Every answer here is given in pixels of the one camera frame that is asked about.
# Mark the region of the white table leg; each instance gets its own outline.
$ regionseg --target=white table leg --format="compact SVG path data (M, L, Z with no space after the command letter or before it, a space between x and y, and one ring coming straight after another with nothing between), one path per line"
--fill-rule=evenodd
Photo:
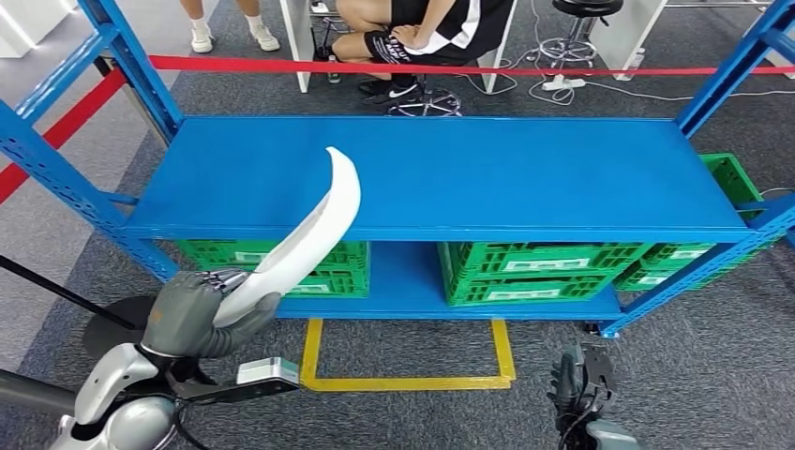
M591 31L591 44L607 68L624 70L629 67L666 3L667 0L631 0L623 3L621 11L605 18L610 26L596 21Z
M309 16L310 0L279 0L281 13L284 16L284 27L287 28L287 39L293 61L312 61L315 56L315 44L312 41L312 20ZM301 92L309 90L309 72L297 72L298 87Z
M511 6L511 13L508 14L508 23L505 25L505 31L502 33L502 42L500 43L500 47L492 50L484 54L483 56L477 58L477 65L481 68L498 68L500 66L500 62L503 60L503 52L505 51L505 43L508 41L508 33L511 31L511 23L514 21L514 11L517 9L517 0L514 0L513 5ZM486 92L492 93L494 92L494 83L497 81L497 74L496 73L485 73L482 75L483 77L483 85L486 88Z
M795 27L789 29L789 31L787 32L787 36L789 36L792 39L795 39ZM781 55L781 53L775 50L769 51L768 54L765 55L765 58L777 68L792 66L793 64L795 64L795 61L789 62L784 56ZM795 73L791 72L785 73L784 76L791 80L795 80Z

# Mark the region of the white curved object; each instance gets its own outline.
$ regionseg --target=white curved object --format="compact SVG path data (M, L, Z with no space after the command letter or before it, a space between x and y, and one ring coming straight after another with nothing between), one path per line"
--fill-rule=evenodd
M351 227L362 192L353 162L334 147L331 187L309 215L254 269L248 279L221 303L215 326L236 322L268 293L284 295L328 255Z

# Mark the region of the white cable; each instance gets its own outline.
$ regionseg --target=white cable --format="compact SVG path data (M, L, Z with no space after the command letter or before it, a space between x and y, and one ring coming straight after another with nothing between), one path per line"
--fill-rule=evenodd
M346 24L345 21L343 21L342 19L334 19L334 18L331 18L331 17L324 17L324 18L322 18L322 22L323 23L327 23L328 26L330 26L332 30L334 30L336 33L339 33L341 35L345 35L345 34L351 33L351 27L349 27L348 24Z
M585 84L586 85L591 85L591 86L603 87L605 89L609 89L611 91L616 91L616 92L621 92L622 94L626 94L627 96L632 96L632 97L652 98L652 99L655 99L655 100L663 100L663 101L683 101L683 100L692 100L693 99L692 97L659 97L659 96L653 96L651 94L640 94L640 93L637 93L637 92L631 92L631 91L627 91L627 90L621 89L620 87L610 86L608 84L601 84L600 82L585 82Z
M541 16L538 14L538 11L535 9L535 0L530 0L530 9L532 11L532 16L534 18L532 24L532 32L533 32L533 37L535 38L535 47L523 53L519 58L517 58L516 62L514 63L512 63L509 59L502 59L500 61L500 65L498 66L498 68L516 68L519 64L522 63L522 61L528 54L538 52L538 48L541 45L541 37L539 36L538 32L538 25L541 22ZM539 53L538 56L533 60L532 64L536 69L540 70L541 68L538 66L538 61L541 59L541 53L540 52L538 53ZM511 82L511 85L499 91L489 93L485 89L477 85L477 83L473 80L471 75L457 75L457 76L465 77L467 81L469 81L470 84L475 89L478 90L478 92L480 92L485 96L497 96L499 94L504 94L508 91L515 89L518 86L517 79L508 75L502 75ZM569 106L574 102L575 90L572 87L567 87L564 89L553 91L551 97L543 97L535 94L534 90L536 90L539 86L546 83L547 81L548 81L548 76L541 74L541 81L531 86L531 88L527 91L527 94L532 98L559 106ZM639 92L627 91L625 89L621 89L620 87L611 86L609 84L601 84L600 82L585 82L585 84L620 92L622 94L626 94L627 96L638 97L638 98L650 98L661 101L685 101L685 100L692 100L694 98L694 97L660 97L652 94L642 94ZM729 95L729 97L762 97L773 94L795 94L795 91L737 92Z
M585 84L603 87L611 91L621 92L622 94L626 94L627 96L651 98L654 100L684 101L684 100L692 100L694 98L694 97L659 97L659 96L653 96L651 94L641 94L639 92L627 91L625 89L621 89L620 87L610 86L608 84L601 84L600 82L585 82ZM729 97L761 97L761 96L769 96L772 94L795 94L795 91L736 92L734 94L730 94Z
M769 194L771 192L790 192L791 193L791 192L795 192L795 187L771 187L770 189L765 189L765 190L759 192L759 195L764 197L765 194Z
M538 15L538 11L535 9L535 0L530 0L530 9L532 11L532 16L535 18L532 23L532 33L533 37L535 38L535 48L532 49L531 52L538 52L538 55L534 60L532 60L532 65L536 69L540 69L538 66L538 61L541 59L541 37L538 33L538 24L541 22L541 16ZM535 89L538 89L538 86L541 86L546 82L547 75L541 74L541 81L531 86L530 89L527 90L527 95L537 100L545 101L546 103L552 103L553 105L558 106L569 106L574 102L575 92L574 88L572 87L558 89L557 91L552 92L552 97L549 98L539 96L533 92Z
M517 58L517 61L515 63L512 63L510 59L503 58L503 59L500 60L500 65L497 66L497 68L517 68L517 66L519 64L521 64L521 62L524 59L524 57L527 56L529 53L532 53L532 52L534 52L534 49L530 49L530 50L526 51L519 58ZM460 78L460 77L466 78L467 81L470 82L472 87L477 89L477 91L480 92L481 94L483 94L484 96L498 96L499 94L504 94L504 93L506 93L508 91L512 91L512 90L516 89L517 86L519 86L519 82L517 81L516 78L510 77L508 75L502 75L502 74L499 74L499 76L504 77L511 84L509 86L507 86L507 87L504 87L503 89L500 89L499 91L494 91L494 92L488 92L486 89L480 87L473 80L472 75L461 74L461 75L456 75L456 78Z

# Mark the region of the crate label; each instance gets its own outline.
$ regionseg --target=crate label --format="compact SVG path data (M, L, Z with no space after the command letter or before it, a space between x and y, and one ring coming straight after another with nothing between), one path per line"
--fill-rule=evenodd
M330 293L327 284L299 284L290 290L291 293Z
M668 277L643 277L637 281L637 284L653 284L656 286L667 279Z
M519 300L522 298L554 298L561 294L560 289L544 289L541 291L492 292L488 300Z
M572 270L588 268L591 258L577 258L575 260L547 260L547 261L511 261L505 265L503 272L517 272L520 270Z
M705 248L703 250L677 250L671 253L671 256L669 256L668 258L670 260L694 260L695 258L698 258L707 251L709 251L708 248Z
M250 251L235 251L234 252L234 261L236 263L261 263L266 256L268 256L268 251L264 253L254 253Z

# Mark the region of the black stool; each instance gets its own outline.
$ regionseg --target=black stool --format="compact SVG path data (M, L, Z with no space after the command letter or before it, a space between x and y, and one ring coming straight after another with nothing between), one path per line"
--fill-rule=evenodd
M596 48L585 39L586 19L598 18L604 22L606 16L621 10L623 0L552 0L552 6L576 19L569 36L547 39L538 44L538 51L552 60L552 68L582 62L592 68Z
M411 96L389 108L387 115L421 117L461 116L461 99L447 89L433 88L428 84L428 75L417 76L420 94Z

